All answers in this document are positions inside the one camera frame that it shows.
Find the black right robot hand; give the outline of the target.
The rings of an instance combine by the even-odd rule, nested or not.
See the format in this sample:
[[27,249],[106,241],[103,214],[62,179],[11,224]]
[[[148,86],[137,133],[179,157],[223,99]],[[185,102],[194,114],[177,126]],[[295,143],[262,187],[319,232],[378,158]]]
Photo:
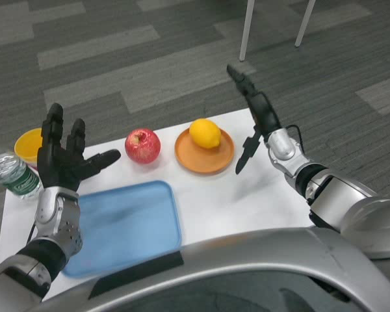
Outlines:
[[253,137],[248,136],[242,145],[244,151],[237,161],[235,173],[239,174],[246,163],[252,158],[259,147],[260,138],[268,138],[270,134],[281,129],[279,118],[266,94],[258,91],[251,79],[237,71],[232,65],[227,65],[227,73],[236,84],[237,90],[245,98],[252,118],[255,122]]

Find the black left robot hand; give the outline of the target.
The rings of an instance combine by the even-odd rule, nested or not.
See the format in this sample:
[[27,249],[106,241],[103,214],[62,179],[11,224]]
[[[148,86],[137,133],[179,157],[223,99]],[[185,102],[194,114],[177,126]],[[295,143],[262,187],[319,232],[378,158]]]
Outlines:
[[114,164],[121,153],[110,149],[89,159],[83,157],[85,150],[85,122],[78,118],[62,147],[63,108],[54,103],[42,124],[42,146],[38,149],[37,168],[44,188],[63,187],[77,191],[81,181],[100,173]]

